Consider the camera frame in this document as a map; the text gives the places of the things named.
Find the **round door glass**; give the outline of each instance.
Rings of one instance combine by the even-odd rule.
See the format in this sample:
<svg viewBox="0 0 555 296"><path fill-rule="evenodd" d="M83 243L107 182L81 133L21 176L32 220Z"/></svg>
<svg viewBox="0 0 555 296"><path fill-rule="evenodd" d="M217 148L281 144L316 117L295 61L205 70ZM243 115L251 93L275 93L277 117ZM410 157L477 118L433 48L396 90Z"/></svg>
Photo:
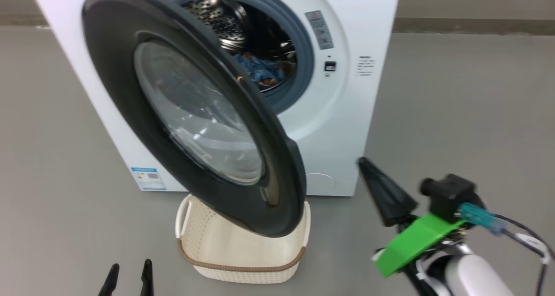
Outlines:
<svg viewBox="0 0 555 296"><path fill-rule="evenodd" d="M246 125L196 65L153 42L137 46L134 63L145 96L182 150L234 183L260 179L262 159Z"/></svg>

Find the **clothes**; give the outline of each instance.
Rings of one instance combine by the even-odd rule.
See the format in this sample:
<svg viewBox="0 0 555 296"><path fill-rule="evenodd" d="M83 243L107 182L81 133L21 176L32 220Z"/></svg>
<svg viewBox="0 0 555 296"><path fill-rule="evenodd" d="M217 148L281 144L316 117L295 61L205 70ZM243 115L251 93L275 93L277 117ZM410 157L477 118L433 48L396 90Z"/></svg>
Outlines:
<svg viewBox="0 0 555 296"><path fill-rule="evenodd" d="M273 87L285 79L279 62L258 59L251 53L237 54L233 57L261 90Z"/></svg>

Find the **white laundry basket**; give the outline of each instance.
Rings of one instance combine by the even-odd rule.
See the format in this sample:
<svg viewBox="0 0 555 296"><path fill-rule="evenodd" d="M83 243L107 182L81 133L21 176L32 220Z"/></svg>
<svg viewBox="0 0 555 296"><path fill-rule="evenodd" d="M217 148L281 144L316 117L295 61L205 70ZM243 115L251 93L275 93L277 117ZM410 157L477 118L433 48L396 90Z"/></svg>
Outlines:
<svg viewBox="0 0 555 296"><path fill-rule="evenodd" d="M203 276L227 282L272 284L289 280L310 233L310 206L285 237L263 237L234 225L192 195L179 205L175 237L183 258Z"/></svg>

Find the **brown basket rim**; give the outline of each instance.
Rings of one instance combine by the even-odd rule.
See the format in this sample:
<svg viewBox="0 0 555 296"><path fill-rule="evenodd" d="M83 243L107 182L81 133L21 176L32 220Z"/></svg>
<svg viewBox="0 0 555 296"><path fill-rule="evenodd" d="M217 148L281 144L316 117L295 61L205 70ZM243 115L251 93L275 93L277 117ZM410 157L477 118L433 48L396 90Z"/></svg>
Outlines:
<svg viewBox="0 0 555 296"><path fill-rule="evenodd" d="M301 258L303 257L303 255L305 253L305 250L307 250L307 247L304 247L304 246L301 247L301 249L299 251L299 254L297 254L297 256L291 262L286 263L283 266L277 266L277 267L236 267L236 266L224 266L224 265L221 265L221 264L200 262L198 260L192 259L183 250L183 245L182 245L181 239L177 239L177 247L178 247L179 253L183 257L183 259L185 259L187 262L191 263L193 266L199 266L199 267L204 267L204 268L209 268L209 269L216 269L216 270L236 271L236 272L279 272L279 271L284 271L284 270L287 270L287 269L295 266L295 264L297 264L301 260Z"/></svg>

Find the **gray floor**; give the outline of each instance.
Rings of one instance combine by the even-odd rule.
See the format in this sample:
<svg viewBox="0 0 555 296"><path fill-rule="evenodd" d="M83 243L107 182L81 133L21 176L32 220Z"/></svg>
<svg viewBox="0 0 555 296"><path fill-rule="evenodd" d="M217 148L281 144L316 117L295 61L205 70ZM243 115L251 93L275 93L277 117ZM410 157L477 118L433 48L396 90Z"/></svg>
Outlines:
<svg viewBox="0 0 555 296"><path fill-rule="evenodd" d="M310 199L311 239L289 282L200 276L173 239L184 196L138 191L50 31L2 28L0 52L0 294L95 295L119 262L115 295L136 296L150 258L159 296L414 295L369 261L394 231L362 185L353 198ZM555 245L553 61L554 38L394 35L367 155L411 192L450 172L476 181L491 209ZM516 295L533 294L532 253L480 230L470 244Z"/></svg>

